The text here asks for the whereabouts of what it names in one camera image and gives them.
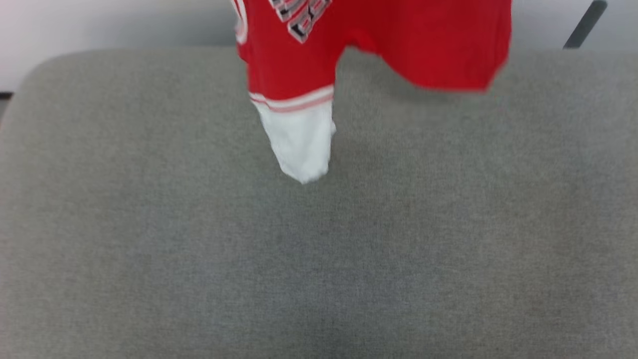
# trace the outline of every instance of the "red fabric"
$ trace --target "red fabric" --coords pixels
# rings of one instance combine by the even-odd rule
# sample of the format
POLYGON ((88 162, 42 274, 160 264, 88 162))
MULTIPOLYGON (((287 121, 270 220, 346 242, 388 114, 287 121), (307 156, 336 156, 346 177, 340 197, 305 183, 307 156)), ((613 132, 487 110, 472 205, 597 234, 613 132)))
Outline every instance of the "red fabric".
POLYGON ((453 91, 485 90, 509 50, 512 0, 244 2, 248 37, 239 54, 248 64, 249 91, 272 100, 333 84, 348 45, 378 54, 418 86, 453 91), (326 2, 301 40, 289 29, 294 16, 278 15, 281 4, 297 5, 290 13, 299 19, 326 2))

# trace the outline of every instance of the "white background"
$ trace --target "white background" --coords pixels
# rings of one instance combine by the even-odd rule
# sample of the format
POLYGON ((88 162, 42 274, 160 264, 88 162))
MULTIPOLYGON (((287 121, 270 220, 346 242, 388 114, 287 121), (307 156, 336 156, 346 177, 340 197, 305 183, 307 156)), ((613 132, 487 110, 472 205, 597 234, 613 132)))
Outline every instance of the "white background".
MULTIPOLYGON (((514 0, 514 48, 562 47, 590 3, 514 0)), ((38 63, 68 52, 231 45, 234 23, 229 0, 0 0, 0 91, 15 91, 38 63)), ((583 48, 638 50, 638 0, 609 0, 583 48)))

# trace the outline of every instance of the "black strip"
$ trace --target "black strip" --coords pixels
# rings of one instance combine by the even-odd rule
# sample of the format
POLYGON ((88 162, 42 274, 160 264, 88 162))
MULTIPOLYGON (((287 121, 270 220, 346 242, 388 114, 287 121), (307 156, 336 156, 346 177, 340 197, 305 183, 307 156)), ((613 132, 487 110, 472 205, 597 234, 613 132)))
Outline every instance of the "black strip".
POLYGON ((607 9, 607 1, 595 0, 587 9, 585 15, 582 16, 578 25, 576 25, 572 36, 569 36, 563 49, 578 49, 589 36, 598 20, 600 20, 605 9, 607 9))

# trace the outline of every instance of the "basketball jersey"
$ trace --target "basketball jersey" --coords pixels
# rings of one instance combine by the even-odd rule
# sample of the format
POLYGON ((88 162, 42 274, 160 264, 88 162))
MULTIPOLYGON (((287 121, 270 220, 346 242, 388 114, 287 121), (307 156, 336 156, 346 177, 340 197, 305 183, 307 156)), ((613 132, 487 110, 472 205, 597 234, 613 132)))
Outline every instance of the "basketball jersey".
POLYGON ((449 91, 485 90, 509 50, 512 0, 231 2, 250 98, 282 170, 301 182, 327 171, 335 69, 347 46, 418 86, 449 91), (307 148, 314 142, 322 154, 307 148))

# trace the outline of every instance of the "white cloth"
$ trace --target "white cloth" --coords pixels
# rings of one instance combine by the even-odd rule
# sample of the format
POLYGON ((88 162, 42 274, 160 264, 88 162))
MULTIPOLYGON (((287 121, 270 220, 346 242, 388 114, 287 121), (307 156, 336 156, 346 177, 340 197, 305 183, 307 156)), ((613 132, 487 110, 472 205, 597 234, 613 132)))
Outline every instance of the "white cloth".
POLYGON ((332 102, 294 112, 274 112, 253 101, 281 170, 306 184, 328 173, 332 135, 332 102))

